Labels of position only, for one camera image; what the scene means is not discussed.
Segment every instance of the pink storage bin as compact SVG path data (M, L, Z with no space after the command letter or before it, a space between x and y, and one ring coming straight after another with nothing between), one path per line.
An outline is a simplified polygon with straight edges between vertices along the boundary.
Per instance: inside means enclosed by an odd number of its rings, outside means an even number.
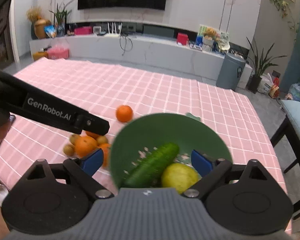
M92 27L91 26L85 26L85 27L80 27L74 29L74 34L75 35L87 35L87 34L92 34Z
M69 49L64 46L55 46L48 49L49 59L69 58Z

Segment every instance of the teal wall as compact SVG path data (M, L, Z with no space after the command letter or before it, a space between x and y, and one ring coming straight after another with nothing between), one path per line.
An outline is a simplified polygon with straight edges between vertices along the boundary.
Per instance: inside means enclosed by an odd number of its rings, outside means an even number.
M288 92L290 86L300 81L300 25L297 40L293 47L293 52L287 69L279 85L280 91Z

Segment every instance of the metal screw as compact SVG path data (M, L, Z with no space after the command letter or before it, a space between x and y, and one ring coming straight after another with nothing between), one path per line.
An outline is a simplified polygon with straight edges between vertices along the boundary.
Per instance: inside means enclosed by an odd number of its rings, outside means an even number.
M199 191L197 191L196 189L187 189L185 192L184 192L185 196L186 197L197 197L199 196Z
M108 198L111 196L111 192L107 189L101 189L96 192L98 198Z

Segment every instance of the gray tile floor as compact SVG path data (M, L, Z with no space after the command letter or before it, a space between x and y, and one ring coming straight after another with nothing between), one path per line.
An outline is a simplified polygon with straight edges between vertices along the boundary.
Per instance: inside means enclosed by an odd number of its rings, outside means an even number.
M209 79L204 79L199 76L167 70L158 67L151 67L147 65L135 65L128 62L110 62L107 60L97 60L97 59L89 59L89 58L73 58L76 60L89 60L95 63L109 63L109 64L120 64L127 67L139 68L151 72L158 72L168 75L174 75L183 78L190 78L198 80L199 82L204 82L207 84L215 85L216 82ZM32 63L32 58L30 54L26 54L20 57L20 63L15 64L13 63L11 66L4 69L5 72L10 74L15 74L16 72L20 71L24 67L28 66ZM272 135L275 133L277 128L282 123L283 119L285 118L285 113L280 109L279 103L275 99L271 99L268 95L263 95L260 93L253 94L248 90L239 89L237 88L236 92L246 95L249 100L251 101L252 105L254 106L257 114L263 126L268 133L268 136L271 138ZM293 150L287 141L287 138L283 138L277 146L274 148L280 167L284 170L290 163L292 163L295 159L295 155ZM300 168L299 165L296 165L292 170L290 170L287 174L284 175L284 179L287 185L288 195L293 203L300 200ZM293 222L293 232L300 231L300 220Z

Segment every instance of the white plastic bag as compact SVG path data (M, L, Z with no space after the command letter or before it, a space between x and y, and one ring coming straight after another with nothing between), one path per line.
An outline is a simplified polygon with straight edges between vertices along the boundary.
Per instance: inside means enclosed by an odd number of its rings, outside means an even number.
M268 73L267 75L262 75L261 76L261 82L258 86L258 92L267 94L270 91L270 88L274 85L271 79L270 74Z

